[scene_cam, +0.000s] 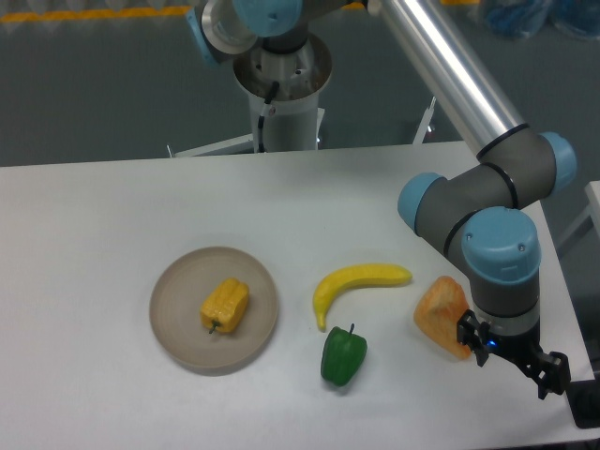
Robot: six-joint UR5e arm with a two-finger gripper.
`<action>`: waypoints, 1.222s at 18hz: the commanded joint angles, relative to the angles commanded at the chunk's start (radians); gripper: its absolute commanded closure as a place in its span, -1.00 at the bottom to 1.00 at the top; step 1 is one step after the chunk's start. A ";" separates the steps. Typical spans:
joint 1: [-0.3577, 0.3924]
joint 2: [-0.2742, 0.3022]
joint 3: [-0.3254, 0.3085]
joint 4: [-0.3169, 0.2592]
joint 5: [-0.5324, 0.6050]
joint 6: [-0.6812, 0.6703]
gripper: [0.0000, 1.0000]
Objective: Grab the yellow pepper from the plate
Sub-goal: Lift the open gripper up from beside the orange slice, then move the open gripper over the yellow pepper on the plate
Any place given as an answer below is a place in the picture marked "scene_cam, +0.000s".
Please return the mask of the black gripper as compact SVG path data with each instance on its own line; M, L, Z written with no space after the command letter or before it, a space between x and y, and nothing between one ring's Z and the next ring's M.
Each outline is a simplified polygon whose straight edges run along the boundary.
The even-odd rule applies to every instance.
M527 332L514 336L493 333L491 321L480 320L467 309L457 321L457 342L467 346L482 367L490 354L511 362L537 385L537 396L561 396L571 382L568 356L561 352L540 352L540 321Z

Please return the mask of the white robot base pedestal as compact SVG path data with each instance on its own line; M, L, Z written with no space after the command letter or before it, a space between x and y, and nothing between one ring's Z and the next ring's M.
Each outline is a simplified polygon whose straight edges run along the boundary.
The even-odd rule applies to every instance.
M237 58L233 72L247 94L256 153L318 148L319 98L332 73L331 54L318 37L309 34L288 53L257 48Z

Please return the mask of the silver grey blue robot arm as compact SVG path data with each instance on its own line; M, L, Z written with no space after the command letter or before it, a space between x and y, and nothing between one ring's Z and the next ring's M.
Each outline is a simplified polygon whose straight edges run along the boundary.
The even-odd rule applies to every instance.
M317 97L331 57L308 30L339 1L203 1L186 15L202 58L232 61L246 91L256 152L313 150ZM541 247L524 208L559 192L577 171L575 153L555 133L538 134L518 115L471 47L430 1L385 1L382 16L401 49L477 158L446 179L415 176L397 210L470 281L473 307L451 327L479 364L497 355L544 398L570 381L567 357L540 346Z

